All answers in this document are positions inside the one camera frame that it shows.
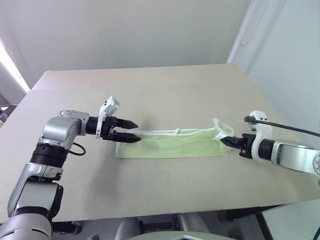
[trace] white wall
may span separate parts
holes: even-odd
[[[48,70],[225,63],[249,0],[2,0],[2,40],[32,87]]]
[[[233,62],[289,124],[320,132],[320,2],[261,2],[268,2],[262,19],[251,20],[260,26]],[[319,138],[299,136],[319,147]]]

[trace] table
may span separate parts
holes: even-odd
[[[236,136],[249,133],[243,118],[254,110],[286,124],[232,64],[48,71],[0,129],[0,222],[21,170],[46,122],[61,110],[97,116],[115,96],[115,117],[140,130],[209,128],[219,118]],[[294,140],[274,128],[274,138]],[[55,221],[120,218],[237,209],[320,198],[318,178],[240,157],[117,159],[115,142],[78,136],[84,156],[69,154]]]

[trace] surgical face mask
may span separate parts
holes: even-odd
[[[135,143],[118,142],[117,158],[167,159],[188,157],[227,156],[230,148],[220,139],[233,136],[231,127],[213,120],[207,129],[129,130],[142,138]]]

